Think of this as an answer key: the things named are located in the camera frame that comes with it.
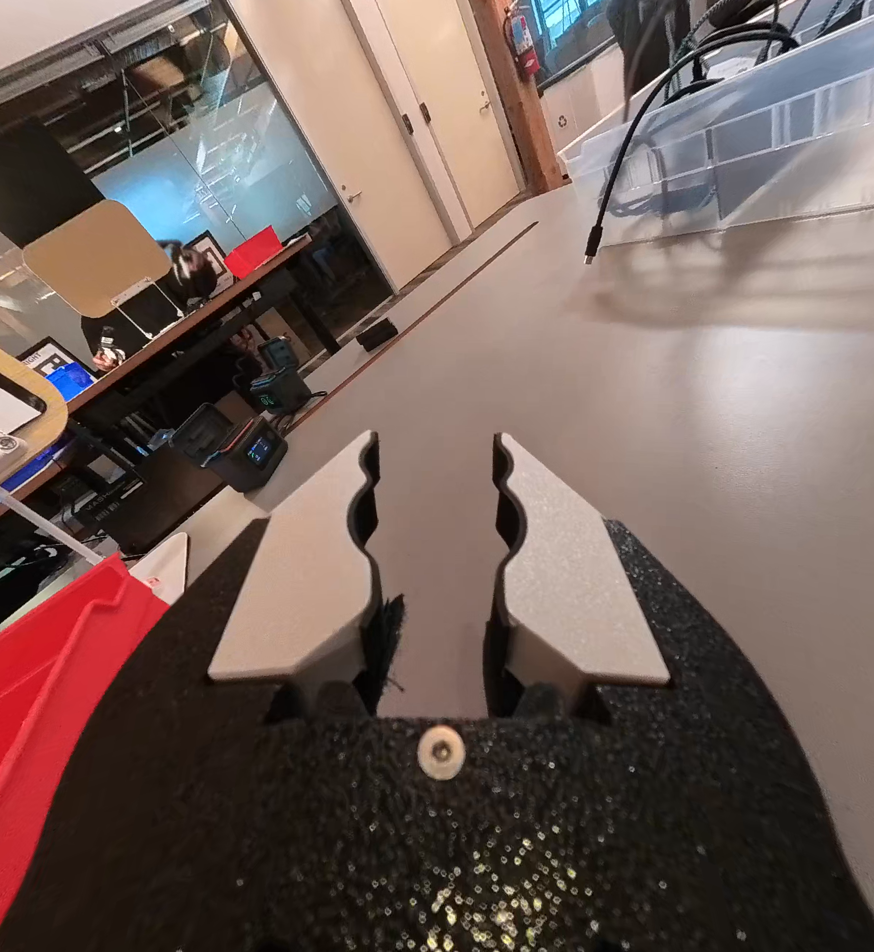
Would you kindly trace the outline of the clear plastic bin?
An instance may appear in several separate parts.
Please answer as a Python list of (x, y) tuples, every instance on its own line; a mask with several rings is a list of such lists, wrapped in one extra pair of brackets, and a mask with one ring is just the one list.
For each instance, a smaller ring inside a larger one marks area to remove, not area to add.
[(813, 2), (755, 65), (770, 20), (563, 151), (599, 248), (874, 208), (874, 2)]

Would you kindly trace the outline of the large red bin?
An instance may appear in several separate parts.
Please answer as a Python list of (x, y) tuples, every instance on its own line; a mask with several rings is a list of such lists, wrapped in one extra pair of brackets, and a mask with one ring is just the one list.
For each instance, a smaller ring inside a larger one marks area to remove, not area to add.
[(114, 555), (0, 632), (0, 924), (86, 723), (168, 608)]

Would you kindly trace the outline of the red fire extinguisher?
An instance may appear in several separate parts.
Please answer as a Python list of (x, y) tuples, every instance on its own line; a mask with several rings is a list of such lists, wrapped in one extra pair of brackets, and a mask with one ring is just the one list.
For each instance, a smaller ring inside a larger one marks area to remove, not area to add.
[(518, 3), (504, 8), (502, 32), (521, 79), (534, 80), (541, 65), (526, 15)]

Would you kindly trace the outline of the black flat case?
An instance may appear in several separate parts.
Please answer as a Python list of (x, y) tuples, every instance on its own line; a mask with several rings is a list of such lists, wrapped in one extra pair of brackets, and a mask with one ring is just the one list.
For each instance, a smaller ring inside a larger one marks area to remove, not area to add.
[(121, 504), (144, 486), (143, 479), (125, 476), (109, 483), (104, 489), (86, 490), (66, 504), (62, 523), (71, 529), (105, 531), (107, 521), (117, 514)]

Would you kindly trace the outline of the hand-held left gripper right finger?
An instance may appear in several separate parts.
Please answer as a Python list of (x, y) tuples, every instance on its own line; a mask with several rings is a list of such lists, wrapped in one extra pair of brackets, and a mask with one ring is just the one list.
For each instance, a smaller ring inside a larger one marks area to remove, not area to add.
[(492, 442), (492, 708), (536, 684), (577, 708), (602, 685), (665, 688), (671, 674), (601, 512), (515, 438)]

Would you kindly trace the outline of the small red bin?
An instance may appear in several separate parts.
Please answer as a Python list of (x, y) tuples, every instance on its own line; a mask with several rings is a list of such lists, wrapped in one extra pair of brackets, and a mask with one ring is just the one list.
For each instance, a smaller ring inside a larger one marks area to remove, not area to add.
[(236, 280), (243, 280), (277, 257), (283, 249), (274, 227), (268, 225), (229, 252), (225, 265)]

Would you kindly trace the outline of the tan rounded board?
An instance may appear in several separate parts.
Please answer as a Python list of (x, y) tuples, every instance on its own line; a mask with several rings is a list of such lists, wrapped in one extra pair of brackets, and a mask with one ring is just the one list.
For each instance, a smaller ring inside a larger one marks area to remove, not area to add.
[(171, 269), (166, 252), (132, 212), (104, 199), (27, 244), (26, 268), (73, 310), (105, 318)]

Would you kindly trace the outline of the white plastic tray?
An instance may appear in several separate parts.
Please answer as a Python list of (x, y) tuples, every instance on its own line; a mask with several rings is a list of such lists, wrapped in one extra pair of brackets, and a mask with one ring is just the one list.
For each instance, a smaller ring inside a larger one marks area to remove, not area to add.
[(171, 606), (186, 590), (189, 545), (187, 533), (173, 534), (140, 558), (128, 572), (155, 597)]

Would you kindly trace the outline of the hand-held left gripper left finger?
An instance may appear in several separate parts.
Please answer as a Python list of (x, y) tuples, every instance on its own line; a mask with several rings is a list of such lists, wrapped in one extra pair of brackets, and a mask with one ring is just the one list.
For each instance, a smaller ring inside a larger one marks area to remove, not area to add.
[(367, 542), (377, 528), (379, 436), (366, 430), (270, 513), (207, 669), (215, 684), (382, 691), (382, 587)]

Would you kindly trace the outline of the wooden post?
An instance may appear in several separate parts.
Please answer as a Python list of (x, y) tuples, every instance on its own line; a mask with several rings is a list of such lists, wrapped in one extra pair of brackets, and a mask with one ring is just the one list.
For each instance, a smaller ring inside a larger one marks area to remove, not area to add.
[(567, 184), (550, 137), (533, 76), (513, 46), (511, 15), (516, 2), (470, 1), (529, 191), (541, 195)]

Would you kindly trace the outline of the blue bin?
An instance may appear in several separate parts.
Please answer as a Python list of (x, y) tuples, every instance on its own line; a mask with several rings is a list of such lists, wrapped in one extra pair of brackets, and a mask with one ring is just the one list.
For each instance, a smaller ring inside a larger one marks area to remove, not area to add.
[(78, 362), (58, 364), (48, 362), (42, 364), (40, 370), (67, 403), (96, 383), (96, 379), (86, 367)]

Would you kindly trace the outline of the black screen panel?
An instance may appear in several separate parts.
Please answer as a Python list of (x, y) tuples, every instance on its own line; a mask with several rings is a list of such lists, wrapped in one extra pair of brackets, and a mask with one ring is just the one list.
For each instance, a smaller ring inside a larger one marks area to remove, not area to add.
[(0, 133), (0, 233), (16, 247), (26, 247), (104, 199), (37, 120)]

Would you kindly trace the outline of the black power station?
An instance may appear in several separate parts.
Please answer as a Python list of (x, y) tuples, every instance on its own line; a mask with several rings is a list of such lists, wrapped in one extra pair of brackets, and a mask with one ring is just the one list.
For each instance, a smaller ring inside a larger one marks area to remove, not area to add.
[(316, 394), (299, 373), (300, 363), (289, 338), (272, 338), (258, 351), (265, 370), (249, 384), (253, 404), (281, 416), (296, 414)]
[(169, 446), (240, 493), (263, 487), (288, 452), (288, 443), (262, 415), (231, 422), (205, 403), (169, 436)]

